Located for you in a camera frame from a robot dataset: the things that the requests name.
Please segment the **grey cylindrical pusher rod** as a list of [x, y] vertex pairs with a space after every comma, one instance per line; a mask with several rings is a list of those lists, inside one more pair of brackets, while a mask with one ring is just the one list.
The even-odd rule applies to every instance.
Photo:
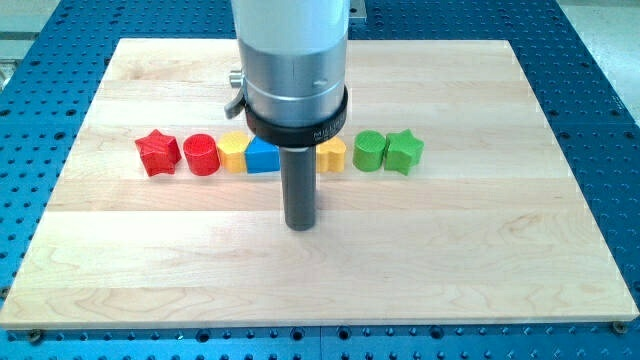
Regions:
[[285, 222], [292, 230], [308, 230], [316, 220], [316, 150], [281, 148], [279, 152]]

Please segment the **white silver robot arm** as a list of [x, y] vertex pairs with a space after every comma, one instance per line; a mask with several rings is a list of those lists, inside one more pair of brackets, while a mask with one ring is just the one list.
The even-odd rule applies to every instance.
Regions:
[[314, 226], [316, 147], [344, 126], [350, 3], [347, 0], [232, 0], [241, 68], [229, 118], [278, 147], [287, 226]]

